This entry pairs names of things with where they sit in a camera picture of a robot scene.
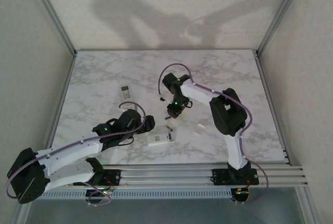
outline glass panel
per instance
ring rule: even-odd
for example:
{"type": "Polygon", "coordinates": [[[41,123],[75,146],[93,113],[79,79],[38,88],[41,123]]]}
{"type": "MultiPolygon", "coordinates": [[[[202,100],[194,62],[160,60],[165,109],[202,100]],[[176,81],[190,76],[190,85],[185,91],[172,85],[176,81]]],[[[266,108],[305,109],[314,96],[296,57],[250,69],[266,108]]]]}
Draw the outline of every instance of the glass panel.
{"type": "MultiPolygon", "coordinates": [[[[262,193],[252,189],[250,197],[262,193]]],[[[270,189],[257,202],[235,205],[226,199],[114,200],[92,207],[83,200],[37,200],[27,223],[304,223],[294,189],[270,189]]]]}

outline white remote control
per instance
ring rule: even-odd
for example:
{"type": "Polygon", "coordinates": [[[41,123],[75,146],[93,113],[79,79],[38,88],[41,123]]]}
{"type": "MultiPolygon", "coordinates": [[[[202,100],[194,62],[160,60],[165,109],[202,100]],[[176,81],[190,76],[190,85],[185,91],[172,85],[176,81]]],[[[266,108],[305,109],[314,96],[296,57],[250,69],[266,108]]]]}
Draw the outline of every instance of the white remote control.
{"type": "MultiPolygon", "coordinates": [[[[130,86],[128,86],[128,85],[122,86],[120,89],[121,89],[121,99],[123,102],[133,102],[134,101],[132,92],[130,90],[130,86]]],[[[122,105],[121,108],[123,110],[128,110],[130,108],[130,109],[137,111],[136,105],[130,104],[130,103],[122,105]]]]}

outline small object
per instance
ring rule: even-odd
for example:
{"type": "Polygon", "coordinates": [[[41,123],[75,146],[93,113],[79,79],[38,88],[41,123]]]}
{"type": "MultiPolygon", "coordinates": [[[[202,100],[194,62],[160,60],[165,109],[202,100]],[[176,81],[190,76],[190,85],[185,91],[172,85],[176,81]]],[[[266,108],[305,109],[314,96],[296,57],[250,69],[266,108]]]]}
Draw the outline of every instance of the small object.
{"type": "Polygon", "coordinates": [[[201,135],[202,132],[203,132],[203,130],[204,130],[204,125],[202,125],[202,124],[198,124],[198,125],[196,126],[196,129],[194,130],[194,133],[195,133],[195,134],[198,134],[198,135],[201,135]]]}
{"type": "Polygon", "coordinates": [[[171,132],[166,132],[166,133],[148,135],[147,140],[148,140],[148,146],[154,146],[154,145],[174,142],[174,137],[171,132]]]}
{"type": "Polygon", "coordinates": [[[170,128],[168,125],[165,125],[167,129],[169,129],[170,131],[173,131],[172,128],[170,128]]]}
{"type": "MultiPolygon", "coordinates": [[[[133,95],[132,92],[130,90],[130,86],[126,85],[126,86],[122,86],[121,88],[121,99],[122,102],[133,102],[133,95]]],[[[134,104],[124,104],[121,106],[121,109],[126,111],[128,109],[133,109],[137,111],[137,107],[134,104]]]]}

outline white wall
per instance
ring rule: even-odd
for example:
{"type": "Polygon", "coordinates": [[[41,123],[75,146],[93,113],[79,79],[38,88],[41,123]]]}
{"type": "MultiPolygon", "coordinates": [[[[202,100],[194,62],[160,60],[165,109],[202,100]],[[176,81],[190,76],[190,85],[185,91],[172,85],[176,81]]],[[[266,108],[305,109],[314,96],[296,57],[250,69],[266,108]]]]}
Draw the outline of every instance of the white wall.
{"type": "Polygon", "coordinates": [[[7,172],[22,149],[43,148],[71,59],[37,0],[0,0],[1,223],[17,202],[3,193],[7,172]]]}
{"type": "Polygon", "coordinates": [[[255,49],[282,0],[51,2],[77,49],[255,49]]]}
{"type": "Polygon", "coordinates": [[[322,222],[333,223],[333,0],[294,0],[263,64],[322,222]]]}

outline marble tabletop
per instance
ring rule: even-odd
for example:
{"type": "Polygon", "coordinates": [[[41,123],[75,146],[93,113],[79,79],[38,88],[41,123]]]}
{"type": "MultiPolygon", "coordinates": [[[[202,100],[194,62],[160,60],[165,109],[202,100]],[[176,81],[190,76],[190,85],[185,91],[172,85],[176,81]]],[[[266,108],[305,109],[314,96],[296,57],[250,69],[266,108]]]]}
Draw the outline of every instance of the marble tabletop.
{"type": "MultiPolygon", "coordinates": [[[[160,72],[171,63],[186,64],[198,83],[215,90],[233,88],[253,114],[253,125],[244,134],[244,150],[256,161],[283,160],[284,155],[260,75],[251,50],[214,51],[79,51],[62,108],[53,147],[79,140],[92,127],[118,118],[120,87],[130,85],[134,101],[153,115],[151,133],[174,129],[175,142],[147,145],[147,134],[135,135],[129,146],[95,155],[102,164],[183,164],[225,162],[223,136],[214,126],[210,108],[194,101],[177,119],[165,120],[167,102],[159,100],[160,72]],[[198,124],[205,126],[195,134],[198,124]]],[[[183,67],[170,67],[177,77],[183,67]]],[[[161,85],[162,92],[167,89],[161,85]]]]}

